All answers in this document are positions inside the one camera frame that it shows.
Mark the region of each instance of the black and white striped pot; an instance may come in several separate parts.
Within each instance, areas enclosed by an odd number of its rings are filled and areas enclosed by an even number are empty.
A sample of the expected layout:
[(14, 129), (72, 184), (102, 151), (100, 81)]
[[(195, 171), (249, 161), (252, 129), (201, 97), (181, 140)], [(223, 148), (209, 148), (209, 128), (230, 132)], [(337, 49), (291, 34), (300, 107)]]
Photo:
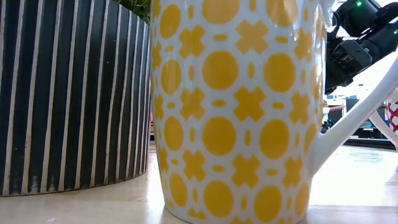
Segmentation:
[(110, 0), (0, 2), (0, 194), (143, 174), (147, 24)]

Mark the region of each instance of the table surface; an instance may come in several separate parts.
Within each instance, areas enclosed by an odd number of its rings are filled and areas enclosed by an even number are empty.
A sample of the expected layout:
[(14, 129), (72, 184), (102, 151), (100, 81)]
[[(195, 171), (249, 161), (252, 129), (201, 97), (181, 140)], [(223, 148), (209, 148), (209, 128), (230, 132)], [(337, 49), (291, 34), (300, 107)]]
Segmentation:
[[(146, 174), (59, 194), (0, 198), (0, 223), (184, 223), (164, 208), (156, 154)], [(340, 147), (314, 177), (303, 223), (398, 223), (398, 153)]]

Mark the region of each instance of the mug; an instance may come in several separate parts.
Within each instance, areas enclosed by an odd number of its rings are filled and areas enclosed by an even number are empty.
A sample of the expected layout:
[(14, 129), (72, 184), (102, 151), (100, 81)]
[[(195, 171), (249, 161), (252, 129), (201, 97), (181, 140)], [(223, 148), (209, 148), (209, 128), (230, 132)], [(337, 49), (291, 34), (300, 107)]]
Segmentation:
[(381, 119), (380, 115), (374, 112), (369, 119), (396, 147), (398, 151), (398, 88), (387, 98), (387, 117), (389, 126)]
[(152, 2), (154, 134), (170, 213), (190, 223), (304, 218), (314, 173), (398, 85), (390, 71), (320, 134), (323, 8), (313, 0)]

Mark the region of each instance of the yellow circle pattern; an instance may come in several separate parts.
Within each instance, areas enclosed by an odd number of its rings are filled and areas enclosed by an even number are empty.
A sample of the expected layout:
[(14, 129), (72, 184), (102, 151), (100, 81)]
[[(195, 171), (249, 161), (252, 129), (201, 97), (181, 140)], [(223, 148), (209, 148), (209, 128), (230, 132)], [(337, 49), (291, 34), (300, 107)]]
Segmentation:
[(289, 128), (283, 120), (272, 120), (262, 128), (260, 147), (270, 159), (279, 159), (286, 153), (289, 148)]
[(262, 222), (273, 221), (282, 210), (282, 193), (276, 186), (260, 190), (254, 201), (254, 213)]
[(238, 77), (239, 66), (234, 55), (225, 50), (211, 53), (203, 62), (203, 80), (214, 90), (225, 90)]
[(229, 215), (233, 208), (234, 197), (231, 189), (221, 181), (209, 183), (203, 195), (206, 208), (218, 218)]
[(181, 148), (184, 135), (181, 123), (177, 118), (167, 118), (164, 124), (164, 138), (170, 150), (177, 151)]
[(235, 145), (236, 133), (232, 123), (224, 117), (214, 117), (203, 128), (203, 144), (215, 156), (225, 156)]
[(163, 38), (171, 38), (181, 22), (181, 11), (178, 5), (173, 4), (167, 6), (160, 18), (160, 34)]
[(295, 80), (293, 59), (284, 53), (271, 55), (264, 66), (264, 79), (274, 91), (288, 91)]
[(314, 66), (311, 71), (311, 88), (315, 99), (321, 98), (323, 94), (323, 77), (318, 65)]
[(300, 188), (295, 202), (295, 213), (297, 216), (302, 216), (307, 211), (308, 202), (310, 199), (310, 187), (308, 183)]
[(170, 176), (170, 191), (174, 202), (179, 207), (184, 207), (188, 201), (188, 190), (182, 177), (176, 173)]
[(266, 11), (269, 18), (281, 27), (293, 25), (299, 15), (296, 0), (266, 0)]
[(212, 24), (223, 25), (234, 19), (239, 0), (203, 0), (201, 13)]
[(162, 69), (162, 88), (166, 94), (175, 93), (182, 79), (181, 67), (178, 61), (168, 60)]

